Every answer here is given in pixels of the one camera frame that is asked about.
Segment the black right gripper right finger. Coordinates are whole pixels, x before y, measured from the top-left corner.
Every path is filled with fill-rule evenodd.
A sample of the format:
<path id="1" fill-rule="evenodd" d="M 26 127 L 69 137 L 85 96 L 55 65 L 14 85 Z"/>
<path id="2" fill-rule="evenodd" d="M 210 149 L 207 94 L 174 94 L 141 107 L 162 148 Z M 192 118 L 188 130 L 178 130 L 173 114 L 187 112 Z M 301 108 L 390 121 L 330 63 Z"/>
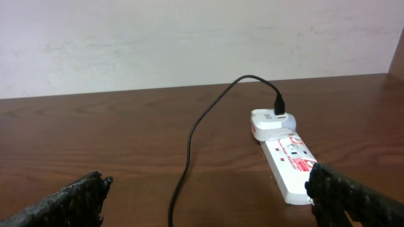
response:
<path id="1" fill-rule="evenodd" d="M 403 204 L 346 175 L 315 163 L 305 183 L 318 227 L 403 226 Z"/>

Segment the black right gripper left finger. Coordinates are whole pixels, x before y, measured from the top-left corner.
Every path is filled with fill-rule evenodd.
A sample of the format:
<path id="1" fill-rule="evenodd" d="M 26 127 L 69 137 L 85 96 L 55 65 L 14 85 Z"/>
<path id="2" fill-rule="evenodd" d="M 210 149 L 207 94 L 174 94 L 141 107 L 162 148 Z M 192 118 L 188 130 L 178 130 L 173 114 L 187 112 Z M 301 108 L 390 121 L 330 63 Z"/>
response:
<path id="1" fill-rule="evenodd" d="M 93 171 L 38 203 L 1 221 L 9 227 L 100 227 L 104 200 L 113 183 Z"/>

